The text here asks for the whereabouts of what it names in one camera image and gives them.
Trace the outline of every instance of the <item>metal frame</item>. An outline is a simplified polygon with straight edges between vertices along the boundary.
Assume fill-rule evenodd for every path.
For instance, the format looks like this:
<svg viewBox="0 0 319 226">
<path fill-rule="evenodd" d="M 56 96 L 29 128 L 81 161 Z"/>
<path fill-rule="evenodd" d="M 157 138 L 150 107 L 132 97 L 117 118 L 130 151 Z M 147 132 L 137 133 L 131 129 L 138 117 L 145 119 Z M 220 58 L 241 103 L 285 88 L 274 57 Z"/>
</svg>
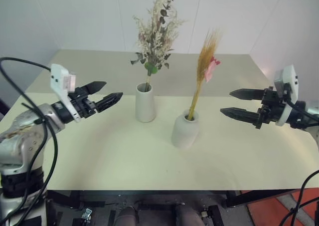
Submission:
<svg viewBox="0 0 319 226">
<path fill-rule="evenodd" d="M 104 201 L 85 202 L 79 200 L 80 193 L 86 192 L 89 194 L 104 194 L 104 195 L 138 195 L 138 194 L 215 194 L 225 195 L 226 200 L 223 206 L 233 208 L 243 206 L 265 199 L 278 197 L 285 194 L 291 194 L 297 189 L 287 190 L 252 190 L 244 194 L 236 195 L 236 191 L 71 191 L 71 195 L 65 196 L 55 191 L 48 191 L 48 198 L 53 199 L 57 204 L 68 206 L 73 209 L 82 210 L 84 207 L 103 208 Z M 157 211 L 171 211 L 174 215 L 175 205 L 159 205 L 159 204 L 139 204 L 138 210 L 157 210 Z M 111 211 L 108 226 L 112 226 L 115 220 L 116 211 Z M 224 226 L 222 217 L 217 205 L 209 206 L 207 214 L 212 218 L 214 225 Z"/>
<path fill-rule="evenodd" d="M 317 210 L 315 211 L 315 226 L 319 226 L 319 201 L 317 202 Z"/>
<path fill-rule="evenodd" d="M 233 208 L 236 206 L 247 205 L 254 202 L 262 201 L 265 199 L 278 197 L 281 195 L 291 194 L 297 191 L 296 189 L 289 190 L 252 190 L 247 193 L 236 196 L 234 192 L 229 192 L 227 199 L 225 200 L 225 205 L 228 208 Z"/>
<path fill-rule="evenodd" d="M 72 226 L 87 226 L 85 219 L 73 219 Z"/>
</svg>

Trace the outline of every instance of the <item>white table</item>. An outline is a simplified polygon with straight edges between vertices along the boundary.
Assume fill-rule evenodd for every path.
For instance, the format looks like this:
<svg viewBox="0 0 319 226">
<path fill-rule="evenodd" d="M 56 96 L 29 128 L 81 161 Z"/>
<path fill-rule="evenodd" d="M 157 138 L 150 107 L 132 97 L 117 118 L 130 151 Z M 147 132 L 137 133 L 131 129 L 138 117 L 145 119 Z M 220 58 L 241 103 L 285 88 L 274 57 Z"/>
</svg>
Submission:
<svg viewBox="0 0 319 226">
<path fill-rule="evenodd" d="M 53 103 L 54 94 L 30 93 L 37 103 Z M 0 124 L 3 131 L 24 110 L 21 98 Z M 299 188 L 319 168 L 311 136 L 288 125 L 251 124 L 219 112 L 229 106 L 255 110 L 258 102 L 231 97 L 201 97 L 200 135 L 189 150 L 170 142 L 175 118 L 190 97 L 157 97 L 158 115 L 150 123 L 134 118 L 134 96 L 58 134 L 59 157 L 48 185 L 52 190 L 261 190 Z M 44 171 L 53 156 L 50 141 Z M 314 178 L 308 187 L 318 187 Z"/>
<path fill-rule="evenodd" d="M 204 88 L 205 97 L 200 97 L 196 108 L 200 117 L 200 134 L 192 148 L 183 151 L 171 144 L 170 136 L 176 117 L 191 103 L 193 91 L 183 82 L 194 75 L 180 73 L 183 67 L 190 72 L 191 66 L 187 62 L 182 65 L 176 63 L 172 71 L 162 71 L 153 77 L 152 82 L 160 88 L 157 92 L 160 96 L 156 97 L 157 117 L 150 123 L 140 123 L 134 116 L 135 97 L 129 95 L 138 83 L 134 79 L 134 71 L 129 68 L 126 72 L 129 78 L 124 75 L 123 68 L 105 67 L 105 54 L 61 51 L 52 60 L 76 71 L 79 86 L 94 79 L 103 80 L 101 75 L 107 75 L 111 83 L 101 92 L 107 94 L 123 90 L 125 95 L 112 108 L 78 124 L 72 122 L 57 135 L 59 156 L 49 189 L 293 189 L 299 188 L 304 179 L 319 168 L 318 148 L 310 134 L 291 129 L 289 125 L 278 127 L 273 123 L 263 124 L 262 129 L 257 130 L 251 124 L 220 113 L 219 109 L 225 107 L 246 108 L 254 112 L 260 107 L 259 101 L 242 101 L 228 96 L 229 91 L 238 88 L 265 88 L 269 85 L 251 59 L 243 56 L 219 57 L 223 59 L 224 66 L 216 70 L 212 82 Z M 125 64 L 132 54 L 118 56 L 108 52 L 107 58 L 112 57 L 110 65 L 118 61 Z M 196 55 L 177 55 L 172 60 L 180 62 L 185 57 L 192 64 L 197 59 Z M 165 77 L 171 77 L 169 74 L 175 80 L 169 86 L 165 82 L 160 85 Z M 37 104 L 57 101 L 53 93 L 48 93 L 47 79 L 48 73 L 43 72 L 28 89 L 29 96 Z M 97 101 L 102 97 L 93 95 L 91 99 Z M 0 132 L 25 110 L 21 102 L 19 98 L 0 122 Z M 45 150 L 45 173 L 49 171 L 52 157 L 53 144 L 50 140 Z M 313 178 L 307 186 L 319 187 L 319 177 Z"/>
</svg>

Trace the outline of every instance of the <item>dried plant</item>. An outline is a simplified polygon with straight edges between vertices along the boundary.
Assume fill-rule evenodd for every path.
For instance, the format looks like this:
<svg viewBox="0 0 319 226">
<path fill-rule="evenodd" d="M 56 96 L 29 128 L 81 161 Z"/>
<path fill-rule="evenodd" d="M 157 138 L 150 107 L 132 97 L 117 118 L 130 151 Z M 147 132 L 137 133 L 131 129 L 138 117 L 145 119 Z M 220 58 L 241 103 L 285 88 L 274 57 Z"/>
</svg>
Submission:
<svg viewBox="0 0 319 226">
<path fill-rule="evenodd" d="M 140 18 L 133 16 L 139 29 L 137 60 L 131 64 L 141 62 L 148 71 L 145 92 L 148 91 L 150 77 L 156 74 L 163 66 L 169 69 L 167 59 L 170 56 L 171 46 L 177 38 L 177 28 L 183 21 L 177 19 L 177 11 L 171 6 L 174 0 L 156 0 L 154 7 L 148 10 L 151 19 L 145 24 Z"/>
<path fill-rule="evenodd" d="M 215 59 L 215 51 L 219 42 L 219 33 L 213 31 L 207 34 L 203 48 L 199 54 L 197 62 L 197 78 L 196 78 L 196 92 L 193 97 L 193 101 L 189 110 L 187 119 L 193 120 L 195 106 L 198 101 L 199 93 L 204 79 L 208 82 L 212 77 L 212 72 L 220 61 Z"/>
</svg>

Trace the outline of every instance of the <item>eucalyptus leaf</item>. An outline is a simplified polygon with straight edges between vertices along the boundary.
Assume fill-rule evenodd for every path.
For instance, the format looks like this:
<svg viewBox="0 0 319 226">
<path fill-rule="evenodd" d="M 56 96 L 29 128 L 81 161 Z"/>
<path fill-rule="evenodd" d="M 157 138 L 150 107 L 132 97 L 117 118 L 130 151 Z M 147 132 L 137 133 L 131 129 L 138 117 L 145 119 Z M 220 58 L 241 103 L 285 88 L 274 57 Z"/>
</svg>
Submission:
<svg viewBox="0 0 319 226">
<path fill-rule="evenodd" d="M 138 61 L 143 59 L 143 54 L 140 52 L 135 52 L 135 54 L 138 56 Z"/>
<path fill-rule="evenodd" d="M 155 56 L 154 61 L 155 61 L 156 63 L 160 63 L 160 59 L 159 59 L 157 56 Z"/>
<path fill-rule="evenodd" d="M 131 60 L 131 64 L 134 65 L 136 63 L 138 63 L 139 60 Z"/>
<path fill-rule="evenodd" d="M 152 74 L 156 74 L 158 72 L 158 68 L 153 66 L 152 68 Z"/>
<path fill-rule="evenodd" d="M 151 63 L 149 63 L 149 62 L 146 62 L 144 67 L 145 67 L 146 70 L 152 70 L 153 65 Z"/>
<path fill-rule="evenodd" d="M 164 10 L 164 9 L 162 9 L 162 10 L 160 10 L 160 14 L 161 14 L 162 16 L 167 16 L 167 11 Z"/>
<path fill-rule="evenodd" d="M 164 17 L 161 16 L 161 17 L 159 18 L 159 21 L 160 21 L 160 23 L 164 24 L 164 23 L 165 23 Z"/>
<path fill-rule="evenodd" d="M 164 60 L 167 60 L 171 54 L 167 54 L 164 56 Z"/>
</svg>

